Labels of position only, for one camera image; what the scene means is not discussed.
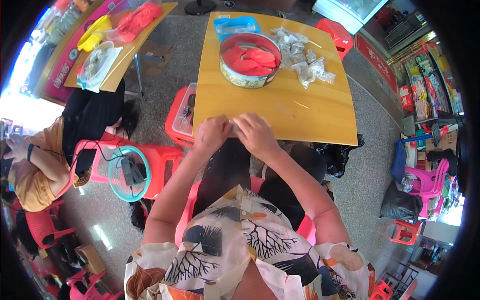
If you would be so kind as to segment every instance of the pink sign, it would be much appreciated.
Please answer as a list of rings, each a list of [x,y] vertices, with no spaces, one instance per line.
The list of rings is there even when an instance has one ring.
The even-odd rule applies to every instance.
[[[398,86],[396,83],[396,75],[382,56],[359,34],[355,35],[354,47],[374,66],[380,76],[392,89],[395,96],[397,96]]]
[[[82,23],[78,28],[77,32],[73,34],[71,39],[68,41],[67,45],[60,54],[58,60],[53,66],[50,75],[48,76],[47,82],[45,83],[44,93],[55,97],[63,103],[67,103],[68,99],[72,95],[74,88],[65,87],[63,84],[67,79],[67,76],[70,71],[72,71],[72,66],[77,60],[79,51],[77,50],[77,43],[82,37],[82,35],[87,31],[87,29],[95,22],[98,18],[103,15],[106,15],[111,7],[111,4],[114,3],[117,5],[121,0],[107,0],[100,4],[97,9],[87,17],[87,19]]]

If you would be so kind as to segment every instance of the woman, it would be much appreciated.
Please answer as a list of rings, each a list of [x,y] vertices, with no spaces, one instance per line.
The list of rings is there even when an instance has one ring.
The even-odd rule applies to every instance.
[[[240,142],[227,139],[232,122],[224,115],[197,128],[193,148],[152,207],[140,249],[127,261],[126,298],[368,299],[374,269],[349,246],[340,213],[318,182],[325,161],[302,146],[289,156],[255,114],[233,122]],[[249,190],[249,152],[269,167],[259,195]],[[316,163],[308,172],[296,162],[306,156]],[[207,161],[177,247],[176,226]],[[314,247],[295,232],[305,213],[316,228]]]
[[[138,116],[133,103],[125,103],[125,82],[115,93],[75,89],[62,116],[48,128],[22,137],[10,134],[1,141],[1,196],[7,203],[18,198],[26,211],[43,210],[69,181],[70,165],[77,160],[73,185],[85,185],[96,150],[82,150],[74,157],[80,140],[99,140],[104,132],[130,137]]]

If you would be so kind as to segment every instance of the white floral shirt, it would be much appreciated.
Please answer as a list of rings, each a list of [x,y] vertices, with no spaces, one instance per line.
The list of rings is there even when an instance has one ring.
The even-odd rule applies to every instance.
[[[182,243],[146,244],[127,261],[127,300],[230,300],[253,260],[279,300],[361,299],[375,270],[346,243],[312,246],[273,204],[237,186],[194,217]]]

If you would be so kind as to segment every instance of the yellow plastic bowl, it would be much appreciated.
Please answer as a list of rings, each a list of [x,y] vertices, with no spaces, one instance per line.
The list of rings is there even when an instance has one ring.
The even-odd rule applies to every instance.
[[[112,28],[112,22],[110,21],[110,15],[104,15],[98,18],[90,28],[85,31],[84,35],[80,38],[77,43],[77,48],[79,51],[90,52],[100,44],[100,42],[105,37],[103,33],[91,33],[93,30],[96,31],[105,31]]]

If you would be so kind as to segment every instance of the terrazzo floor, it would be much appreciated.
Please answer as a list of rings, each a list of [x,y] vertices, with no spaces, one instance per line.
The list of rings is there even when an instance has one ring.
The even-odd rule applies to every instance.
[[[162,45],[173,44],[170,50],[173,58],[158,77],[143,78],[145,95],[136,101],[141,118],[132,137],[133,141],[140,144],[174,146],[164,129],[167,113],[176,92],[197,81],[208,17],[184,15],[184,4],[184,1],[180,1],[181,10],[175,9],[149,37]],[[319,18],[311,13],[309,16],[310,23],[316,23],[316,18]],[[356,64],[358,67],[355,60],[363,58],[349,59],[349,55],[344,64]],[[364,134],[365,145],[350,152],[342,178],[327,175],[326,179],[332,182],[335,203],[354,246],[373,264],[379,275],[396,247],[389,240],[393,220],[379,219],[378,215],[384,191],[392,180],[389,169],[400,127],[392,113],[372,96],[372,88],[378,90],[377,79],[365,79],[366,83],[360,85],[355,81],[356,77],[361,76],[360,71],[352,71],[350,74],[346,67],[346,72],[349,75],[358,133]],[[127,71],[125,81],[128,90],[138,90],[135,72]],[[375,96],[389,97],[386,92]],[[252,162],[254,167],[251,172],[255,175],[256,167],[260,164],[254,158]],[[129,205],[117,198],[109,185],[97,182],[90,182],[81,189],[70,188],[63,198],[65,204],[61,207],[61,214],[68,216],[65,222],[75,227],[80,241],[96,247],[105,263],[107,274],[103,277],[103,282],[113,292],[123,289],[125,263],[140,246],[142,239],[142,233],[130,223]]]

